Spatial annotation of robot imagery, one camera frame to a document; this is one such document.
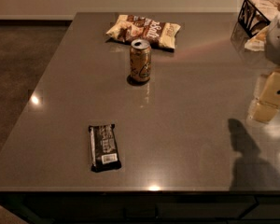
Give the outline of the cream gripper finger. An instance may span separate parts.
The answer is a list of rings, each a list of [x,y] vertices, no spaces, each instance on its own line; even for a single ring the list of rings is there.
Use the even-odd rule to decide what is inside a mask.
[[[269,123],[279,112],[277,105],[254,99],[249,107],[249,117],[255,121]]]

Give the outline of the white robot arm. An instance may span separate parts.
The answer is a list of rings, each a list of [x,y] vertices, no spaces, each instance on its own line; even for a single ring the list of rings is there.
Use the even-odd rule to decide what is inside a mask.
[[[271,21],[264,46],[265,58],[276,64],[268,75],[260,75],[255,86],[249,117],[268,123],[280,111],[280,12]]]

